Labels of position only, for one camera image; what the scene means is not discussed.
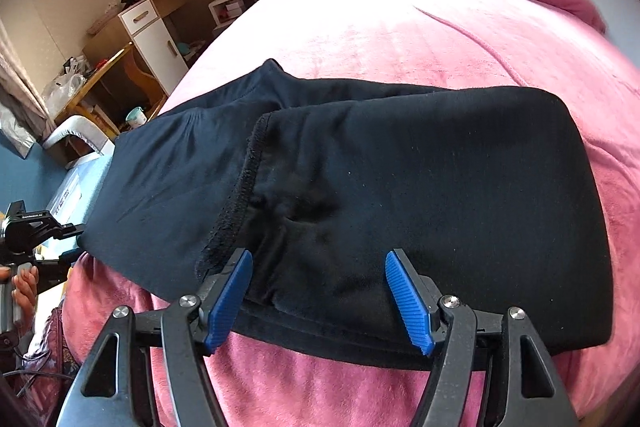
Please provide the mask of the person left hand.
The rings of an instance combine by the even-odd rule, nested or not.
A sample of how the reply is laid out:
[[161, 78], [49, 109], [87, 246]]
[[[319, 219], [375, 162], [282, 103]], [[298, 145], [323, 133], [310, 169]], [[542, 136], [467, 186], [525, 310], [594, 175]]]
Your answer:
[[38, 269], [32, 265], [28, 269], [19, 269], [15, 275], [12, 275], [10, 268], [2, 265], [0, 274], [2, 282], [11, 281], [13, 286], [13, 301], [22, 310], [22, 318], [17, 322], [17, 327], [20, 335], [24, 336], [32, 330], [34, 325], [38, 303]]

